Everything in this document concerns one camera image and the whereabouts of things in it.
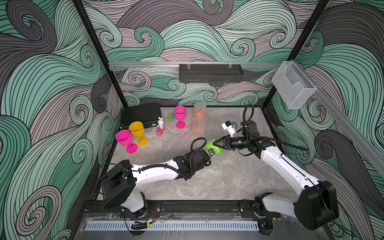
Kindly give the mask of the bubble wrap sheet of green glass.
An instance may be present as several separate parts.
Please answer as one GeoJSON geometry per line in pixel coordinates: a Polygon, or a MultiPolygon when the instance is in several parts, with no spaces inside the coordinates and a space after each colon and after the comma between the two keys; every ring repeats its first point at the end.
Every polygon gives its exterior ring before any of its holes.
{"type": "Polygon", "coordinates": [[[257,159],[224,154],[211,159],[211,165],[196,172],[189,180],[198,188],[253,189],[263,170],[257,159]]]}

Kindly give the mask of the orange glass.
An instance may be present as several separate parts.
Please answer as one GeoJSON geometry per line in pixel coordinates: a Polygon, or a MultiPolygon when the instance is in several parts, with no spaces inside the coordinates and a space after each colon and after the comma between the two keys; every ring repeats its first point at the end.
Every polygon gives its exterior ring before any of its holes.
{"type": "Polygon", "coordinates": [[[198,102],[194,105],[194,119],[192,132],[195,137],[203,137],[205,135],[207,122],[207,103],[198,102]]]}

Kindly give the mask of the pink wine glass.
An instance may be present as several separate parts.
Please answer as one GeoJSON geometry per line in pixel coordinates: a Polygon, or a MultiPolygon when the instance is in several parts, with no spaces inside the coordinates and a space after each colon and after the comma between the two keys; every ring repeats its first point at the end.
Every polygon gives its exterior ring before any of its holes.
{"type": "Polygon", "coordinates": [[[176,123],[176,127],[178,129],[184,129],[186,127],[186,123],[184,122],[184,119],[186,117],[186,108],[184,106],[177,106],[174,109],[175,118],[178,120],[176,123]]]}

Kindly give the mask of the yellow wine glass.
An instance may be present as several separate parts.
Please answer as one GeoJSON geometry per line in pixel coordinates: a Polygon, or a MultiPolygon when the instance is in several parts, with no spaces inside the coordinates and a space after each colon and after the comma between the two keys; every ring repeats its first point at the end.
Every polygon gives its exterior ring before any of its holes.
{"type": "Polygon", "coordinates": [[[139,146],[145,146],[148,143],[148,138],[144,136],[145,128],[142,122],[136,121],[130,124],[129,130],[136,137],[139,146]]]}

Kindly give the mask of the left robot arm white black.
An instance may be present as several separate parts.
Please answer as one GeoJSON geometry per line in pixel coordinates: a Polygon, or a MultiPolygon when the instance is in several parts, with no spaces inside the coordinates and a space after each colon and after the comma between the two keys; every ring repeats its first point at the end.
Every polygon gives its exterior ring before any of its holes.
{"type": "Polygon", "coordinates": [[[211,164],[211,157],[221,154],[213,148],[195,150],[185,156],[153,165],[132,165],[123,160],[101,179],[104,208],[121,206],[132,213],[146,207],[144,193],[138,187],[160,181],[188,180],[199,170],[211,164]]]}

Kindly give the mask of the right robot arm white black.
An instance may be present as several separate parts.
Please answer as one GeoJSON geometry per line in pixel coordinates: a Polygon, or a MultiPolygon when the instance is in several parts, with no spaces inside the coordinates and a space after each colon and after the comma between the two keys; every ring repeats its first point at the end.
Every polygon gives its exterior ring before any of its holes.
{"type": "Polygon", "coordinates": [[[224,150],[247,149],[270,165],[293,188],[297,197],[285,199],[266,194],[261,198],[264,209],[298,220],[308,230],[315,230],[339,217],[337,191],[329,181],[321,181],[291,161],[269,139],[248,140],[246,137],[224,136],[213,142],[224,150]]]}

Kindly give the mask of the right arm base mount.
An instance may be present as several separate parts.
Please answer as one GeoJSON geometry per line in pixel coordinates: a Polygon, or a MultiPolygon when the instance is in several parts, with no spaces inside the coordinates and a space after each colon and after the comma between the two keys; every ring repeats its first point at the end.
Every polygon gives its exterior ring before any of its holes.
{"type": "Polygon", "coordinates": [[[243,218],[278,219],[281,214],[266,210],[261,200],[242,200],[239,202],[240,213],[243,218]]]}

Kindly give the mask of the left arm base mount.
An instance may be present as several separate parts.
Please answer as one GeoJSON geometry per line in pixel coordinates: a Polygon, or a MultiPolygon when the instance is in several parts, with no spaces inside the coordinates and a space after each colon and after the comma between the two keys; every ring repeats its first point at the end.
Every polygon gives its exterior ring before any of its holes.
{"type": "Polygon", "coordinates": [[[128,218],[154,218],[157,219],[160,217],[161,212],[161,202],[149,200],[145,203],[144,207],[136,212],[131,212],[128,208],[122,207],[126,212],[125,215],[128,218]]]}

